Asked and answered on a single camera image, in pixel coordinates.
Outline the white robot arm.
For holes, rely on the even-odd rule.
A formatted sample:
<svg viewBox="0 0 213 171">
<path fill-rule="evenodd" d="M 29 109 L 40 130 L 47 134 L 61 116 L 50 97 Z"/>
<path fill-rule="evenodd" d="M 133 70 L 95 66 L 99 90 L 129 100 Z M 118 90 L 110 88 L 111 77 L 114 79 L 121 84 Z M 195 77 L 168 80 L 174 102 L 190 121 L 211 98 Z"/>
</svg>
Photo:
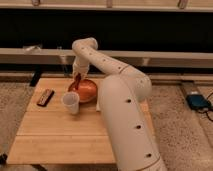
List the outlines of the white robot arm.
<svg viewBox="0 0 213 171">
<path fill-rule="evenodd" d="M 72 43 L 73 74 L 86 76 L 90 65 L 106 74 L 98 105 L 119 171 L 167 171 L 140 103 L 150 94 L 150 78 L 133 66 L 98 50 L 94 38 Z"/>
</svg>

